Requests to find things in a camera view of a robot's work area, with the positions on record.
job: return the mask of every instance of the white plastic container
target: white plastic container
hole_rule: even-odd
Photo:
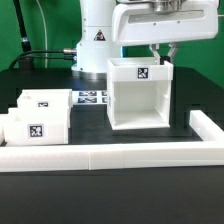
[[[169,127],[173,65],[155,58],[108,59],[107,113],[114,130]]]
[[[9,108],[4,125],[7,146],[68,143],[68,110]]]
[[[18,108],[43,108],[68,110],[68,127],[70,128],[70,112],[73,106],[71,89],[38,89],[23,90],[17,99]]]

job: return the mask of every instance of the green wall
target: green wall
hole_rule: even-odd
[[[79,0],[39,0],[46,17],[49,49],[74,47],[81,38]],[[44,49],[43,23],[35,0],[20,0],[32,49]],[[0,71],[22,53],[13,0],[0,2]],[[224,2],[219,8],[224,14]],[[219,18],[219,34],[214,40],[180,43],[175,65],[194,68],[224,88],[224,18]],[[168,51],[161,46],[161,54]],[[127,56],[149,56],[148,46],[125,48]],[[54,61],[50,67],[70,67],[70,61]],[[37,61],[44,67],[44,61]]]

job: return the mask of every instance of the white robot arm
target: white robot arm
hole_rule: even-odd
[[[214,38],[218,32],[213,0],[120,0],[113,14],[117,45],[148,45]]]

